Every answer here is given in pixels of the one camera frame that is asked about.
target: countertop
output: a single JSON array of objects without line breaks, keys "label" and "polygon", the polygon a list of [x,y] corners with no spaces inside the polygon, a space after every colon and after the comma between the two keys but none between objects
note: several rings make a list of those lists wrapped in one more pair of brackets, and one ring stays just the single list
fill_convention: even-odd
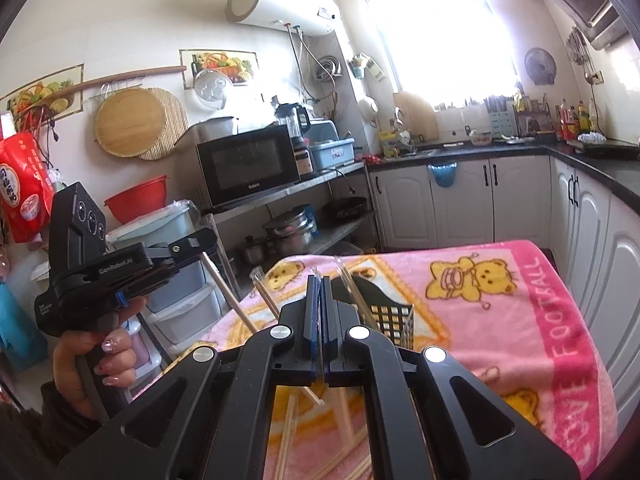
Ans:
[{"label": "countertop", "polygon": [[436,152],[426,149],[418,152],[417,155],[385,160],[381,164],[369,166],[367,169],[370,173],[375,173],[406,166],[447,164],[462,160],[522,155],[550,155],[584,171],[609,188],[615,196],[633,209],[637,215],[640,215],[640,162],[585,156],[564,142],[557,144],[490,144],[481,147],[466,144],[456,148],[441,148]]}]

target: white water heater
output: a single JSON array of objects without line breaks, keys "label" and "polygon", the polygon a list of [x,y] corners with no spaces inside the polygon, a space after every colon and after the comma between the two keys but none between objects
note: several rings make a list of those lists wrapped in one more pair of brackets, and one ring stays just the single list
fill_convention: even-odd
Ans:
[{"label": "white water heater", "polygon": [[227,0],[230,22],[287,30],[299,26],[307,36],[334,30],[338,9],[330,0]]}]

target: window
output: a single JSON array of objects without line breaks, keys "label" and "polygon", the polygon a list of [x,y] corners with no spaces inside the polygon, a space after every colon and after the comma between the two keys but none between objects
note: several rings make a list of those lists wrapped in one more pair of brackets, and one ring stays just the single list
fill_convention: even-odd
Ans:
[{"label": "window", "polygon": [[367,0],[402,90],[437,105],[512,95],[510,42],[485,0]]}]

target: red bowl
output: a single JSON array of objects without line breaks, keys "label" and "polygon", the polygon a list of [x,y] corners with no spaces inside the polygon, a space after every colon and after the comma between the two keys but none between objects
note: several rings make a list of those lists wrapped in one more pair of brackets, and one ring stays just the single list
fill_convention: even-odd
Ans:
[{"label": "red bowl", "polygon": [[126,224],[166,205],[166,175],[157,176],[104,201],[116,220]]}]

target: red bag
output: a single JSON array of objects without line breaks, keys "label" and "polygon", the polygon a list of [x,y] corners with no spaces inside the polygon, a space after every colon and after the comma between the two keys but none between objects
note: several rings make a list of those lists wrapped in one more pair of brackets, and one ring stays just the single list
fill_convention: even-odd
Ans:
[{"label": "red bag", "polygon": [[15,242],[28,242],[49,222],[53,188],[29,133],[0,140],[0,194]]}]

